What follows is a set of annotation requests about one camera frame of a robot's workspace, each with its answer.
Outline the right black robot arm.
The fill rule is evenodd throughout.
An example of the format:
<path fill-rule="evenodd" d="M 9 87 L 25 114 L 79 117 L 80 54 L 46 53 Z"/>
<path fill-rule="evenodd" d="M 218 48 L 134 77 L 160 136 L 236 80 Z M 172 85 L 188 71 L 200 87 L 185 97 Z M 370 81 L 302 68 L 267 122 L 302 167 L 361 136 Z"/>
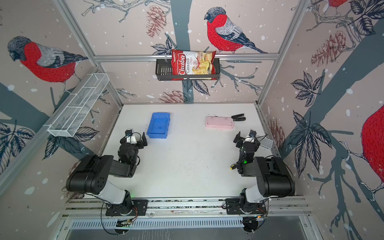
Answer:
<path fill-rule="evenodd" d="M 237 170 L 242 177 L 255 178 L 256 185 L 242 190 L 233 212 L 239 210 L 244 214 L 253 214 L 258 211 L 265 214 L 263 204 L 269 199 L 291 197 L 295 194 L 294 178 L 280 157 L 255 156 L 261 146 L 256 131 L 250 130 L 244 138 L 239 132 L 234 143 L 239 149 L 239 159 L 231 165 L 231 170 Z"/>

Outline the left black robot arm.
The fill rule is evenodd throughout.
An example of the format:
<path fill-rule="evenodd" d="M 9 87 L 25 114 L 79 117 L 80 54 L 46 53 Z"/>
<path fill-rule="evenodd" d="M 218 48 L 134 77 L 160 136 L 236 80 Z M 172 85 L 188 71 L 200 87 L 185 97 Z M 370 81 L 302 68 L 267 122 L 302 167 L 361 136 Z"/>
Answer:
<path fill-rule="evenodd" d="M 108 180 L 109 176 L 132 178 L 140 164 L 139 150 L 148 145 L 145 133 L 126 130 L 120 140 L 118 160 L 112 155 L 86 156 L 66 182 L 69 192 L 93 196 L 106 204 L 107 217 L 144 216 L 147 200 L 133 200 L 131 193 Z"/>

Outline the blue plastic bin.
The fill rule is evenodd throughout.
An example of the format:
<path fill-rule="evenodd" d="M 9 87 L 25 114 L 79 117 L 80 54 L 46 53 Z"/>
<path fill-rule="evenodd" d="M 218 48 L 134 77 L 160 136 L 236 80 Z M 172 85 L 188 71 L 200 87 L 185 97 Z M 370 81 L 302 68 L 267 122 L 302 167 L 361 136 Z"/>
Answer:
<path fill-rule="evenodd" d="M 153 113 L 147 130 L 147 136 L 151 139 L 166 139 L 170 121 L 170 113 Z"/>

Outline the small white grey box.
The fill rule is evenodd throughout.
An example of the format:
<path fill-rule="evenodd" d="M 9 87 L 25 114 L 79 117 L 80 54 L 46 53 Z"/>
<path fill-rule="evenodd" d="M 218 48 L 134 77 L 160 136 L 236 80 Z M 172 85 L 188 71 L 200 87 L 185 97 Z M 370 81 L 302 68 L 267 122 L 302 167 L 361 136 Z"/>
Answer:
<path fill-rule="evenodd" d="M 271 149 L 273 147 L 274 141 L 268 138 L 260 140 L 261 146 L 266 149 Z"/>

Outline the black clip tool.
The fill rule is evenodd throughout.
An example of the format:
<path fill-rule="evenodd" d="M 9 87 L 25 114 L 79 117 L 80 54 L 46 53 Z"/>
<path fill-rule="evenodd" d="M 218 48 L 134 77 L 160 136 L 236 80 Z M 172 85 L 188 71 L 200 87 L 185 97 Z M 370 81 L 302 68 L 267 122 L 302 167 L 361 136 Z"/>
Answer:
<path fill-rule="evenodd" d="M 231 116 L 234 122 L 242 122 L 246 120 L 245 114 L 238 114 Z"/>

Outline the pink plastic case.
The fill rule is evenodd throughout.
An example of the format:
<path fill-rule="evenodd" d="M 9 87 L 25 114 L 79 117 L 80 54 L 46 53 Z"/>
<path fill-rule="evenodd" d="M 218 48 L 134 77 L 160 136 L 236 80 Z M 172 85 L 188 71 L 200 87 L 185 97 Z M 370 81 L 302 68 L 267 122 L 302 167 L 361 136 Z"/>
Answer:
<path fill-rule="evenodd" d="M 235 124 L 232 118 L 207 116 L 205 126 L 212 129 L 233 129 Z"/>

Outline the red cassava chips bag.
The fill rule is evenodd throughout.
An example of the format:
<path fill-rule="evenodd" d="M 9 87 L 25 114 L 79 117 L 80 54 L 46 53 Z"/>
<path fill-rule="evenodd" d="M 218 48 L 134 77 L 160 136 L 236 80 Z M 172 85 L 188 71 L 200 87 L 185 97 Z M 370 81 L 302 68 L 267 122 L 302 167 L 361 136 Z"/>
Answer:
<path fill-rule="evenodd" d="M 211 74 L 213 67 L 213 60 L 215 59 L 216 51 L 213 52 L 191 52 L 172 50 L 172 66 L 174 72 L 178 65 L 180 69 L 181 65 L 191 65 L 193 72 L 196 75 Z"/>

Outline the black wall basket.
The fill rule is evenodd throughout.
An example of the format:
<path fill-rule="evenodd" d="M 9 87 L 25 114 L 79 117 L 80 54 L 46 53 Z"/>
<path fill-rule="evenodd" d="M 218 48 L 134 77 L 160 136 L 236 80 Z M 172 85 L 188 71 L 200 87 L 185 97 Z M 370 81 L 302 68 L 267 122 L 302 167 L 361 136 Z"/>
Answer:
<path fill-rule="evenodd" d="M 193 72 L 191 65 L 181 65 L 181 68 L 174 68 L 171 63 L 171 59 L 157 59 L 156 61 L 156 76 L 159 81 L 183 81 L 183 80 L 219 80 L 221 75 L 220 59 L 215 58 L 213 60 L 213 67 L 211 74 L 196 75 Z"/>

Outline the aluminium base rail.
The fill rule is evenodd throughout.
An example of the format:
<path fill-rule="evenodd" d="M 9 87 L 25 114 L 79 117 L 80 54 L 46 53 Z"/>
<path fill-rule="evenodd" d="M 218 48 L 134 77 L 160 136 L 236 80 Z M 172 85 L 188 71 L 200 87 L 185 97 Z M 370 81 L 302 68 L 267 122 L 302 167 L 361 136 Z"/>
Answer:
<path fill-rule="evenodd" d="M 197 218 L 197 217 L 282 217 L 311 216 L 311 209 L 302 196 L 272 198 L 261 207 L 245 208 L 228 206 L 226 199 L 234 197 L 200 198 L 133 198 L 134 202 L 148 200 L 145 206 L 139 205 L 140 218 Z M 107 207 L 98 199 L 70 200 L 62 213 L 63 217 L 105 217 Z"/>

